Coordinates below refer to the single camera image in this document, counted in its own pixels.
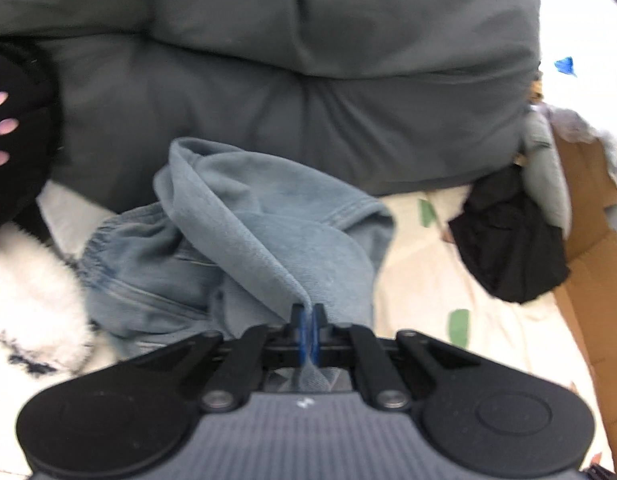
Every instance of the blue object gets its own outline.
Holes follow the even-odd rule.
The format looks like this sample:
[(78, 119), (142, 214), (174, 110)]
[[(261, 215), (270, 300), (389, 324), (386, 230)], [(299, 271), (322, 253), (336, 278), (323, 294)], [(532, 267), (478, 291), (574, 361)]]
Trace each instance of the blue object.
[(575, 70), (573, 70), (573, 58), (570, 56), (556, 61), (555, 68), (557, 68), (563, 74), (575, 76)]

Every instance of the white fluffy fabric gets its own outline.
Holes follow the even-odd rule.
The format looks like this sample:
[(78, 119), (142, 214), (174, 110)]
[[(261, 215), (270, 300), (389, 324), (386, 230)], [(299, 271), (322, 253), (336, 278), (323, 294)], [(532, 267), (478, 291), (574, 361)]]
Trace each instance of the white fluffy fabric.
[(82, 256), (87, 241), (99, 225), (115, 213), (79, 193), (49, 180), (37, 202), (55, 244), (74, 259)]
[(92, 341), (71, 269), (14, 224), (0, 228), (0, 342), (28, 361), (75, 371)]
[(72, 270), (14, 224), (0, 228), (0, 479), (30, 474), (15, 436), (21, 407), (80, 371), (94, 339)]

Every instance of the white fur blanket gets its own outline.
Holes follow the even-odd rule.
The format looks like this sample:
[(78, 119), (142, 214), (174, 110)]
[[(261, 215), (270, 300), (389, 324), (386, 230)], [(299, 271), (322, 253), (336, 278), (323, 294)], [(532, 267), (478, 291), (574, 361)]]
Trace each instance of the white fur blanket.
[(114, 361), (89, 325), (73, 271), (14, 224), (0, 229), (0, 480), (30, 469), (15, 436), (26, 401)]

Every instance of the green pattern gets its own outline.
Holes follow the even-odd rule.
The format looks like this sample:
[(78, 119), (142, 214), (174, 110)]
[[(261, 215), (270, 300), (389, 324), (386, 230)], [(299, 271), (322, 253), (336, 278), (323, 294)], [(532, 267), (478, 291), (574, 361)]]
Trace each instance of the green pattern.
[(419, 199), (420, 201), (420, 222), (423, 227), (430, 227), (437, 220), (435, 209), (428, 200)]
[(449, 314), (449, 341), (455, 346), (469, 346), (469, 319), (471, 311), (459, 308)]

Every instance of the gray ribbed surface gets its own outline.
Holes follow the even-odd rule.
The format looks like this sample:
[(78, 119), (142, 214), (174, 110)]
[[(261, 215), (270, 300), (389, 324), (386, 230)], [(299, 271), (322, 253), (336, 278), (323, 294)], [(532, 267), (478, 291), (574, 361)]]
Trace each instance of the gray ribbed surface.
[(405, 415), (372, 410), (353, 392), (253, 394), (236, 413), (204, 418), (176, 457), (134, 480), (486, 478), (442, 458)]

